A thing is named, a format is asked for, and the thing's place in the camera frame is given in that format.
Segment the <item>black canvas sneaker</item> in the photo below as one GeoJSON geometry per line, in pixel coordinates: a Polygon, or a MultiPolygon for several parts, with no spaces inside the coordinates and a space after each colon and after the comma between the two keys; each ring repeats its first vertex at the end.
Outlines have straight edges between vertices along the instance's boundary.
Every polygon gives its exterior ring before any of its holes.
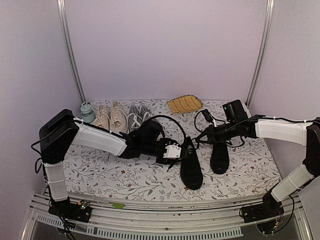
{"type": "Polygon", "coordinates": [[[203,174],[196,148],[190,136],[181,145],[180,157],[171,161],[167,171],[180,162],[180,178],[190,190],[198,190],[203,184],[203,174]]]}
{"type": "Polygon", "coordinates": [[[202,140],[204,134],[195,138],[197,144],[212,145],[210,167],[215,174],[223,175],[230,166],[228,146],[225,140],[216,140],[213,136],[207,135],[207,140],[202,140]]]}

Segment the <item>black front canvas sneaker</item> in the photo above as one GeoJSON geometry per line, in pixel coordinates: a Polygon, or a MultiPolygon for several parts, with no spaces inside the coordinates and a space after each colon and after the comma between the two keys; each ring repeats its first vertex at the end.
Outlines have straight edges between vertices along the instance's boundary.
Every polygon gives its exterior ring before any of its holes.
{"type": "Polygon", "coordinates": [[[180,162],[180,178],[190,190],[198,190],[203,184],[203,174],[196,148],[190,136],[181,145],[180,157],[171,161],[167,171],[180,162]]]}

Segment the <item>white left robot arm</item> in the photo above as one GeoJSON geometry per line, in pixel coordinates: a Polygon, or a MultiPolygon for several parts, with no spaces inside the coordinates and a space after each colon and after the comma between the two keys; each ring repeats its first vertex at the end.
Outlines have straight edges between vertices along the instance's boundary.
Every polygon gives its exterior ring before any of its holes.
{"type": "Polygon", "coordinates": [[[148,155],[161,163],[182,156],[178,142],[166,138],[162,125],[152,119],[133,132],[116,133],[76,118],[69,109],[62,110],[40,128],[35,144],[40,147],[37,153],[49,187],[50,209],[57,216],[69,219],[91,213],[86,204],[71,203],[68,196],[63,161],[71,145],[101,150],[123,159],[148,155]]]}

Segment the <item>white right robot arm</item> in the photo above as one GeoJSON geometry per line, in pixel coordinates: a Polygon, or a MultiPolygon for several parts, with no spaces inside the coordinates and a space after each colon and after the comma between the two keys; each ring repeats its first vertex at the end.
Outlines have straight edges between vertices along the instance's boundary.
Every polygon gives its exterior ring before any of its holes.
{"type": "Polygon", "coordinates": [[[249,117],[239,99],[224,104],[222,108],[226,123],[220,125],[213,124],[215,119],[207,109],[202,110],[202,115],[210,125],[195,139],[198,144],[212,145],[210,166],[216,174],[227,171],[227,141],[235,137],[280,140],[306,148],[301,165],[272,187],[262,197],[261,204],[243,206],[239,214],[245,223],[282,215],[282,201],[320,175],[320,119],[290,120],[265,115],[249,117]]]}

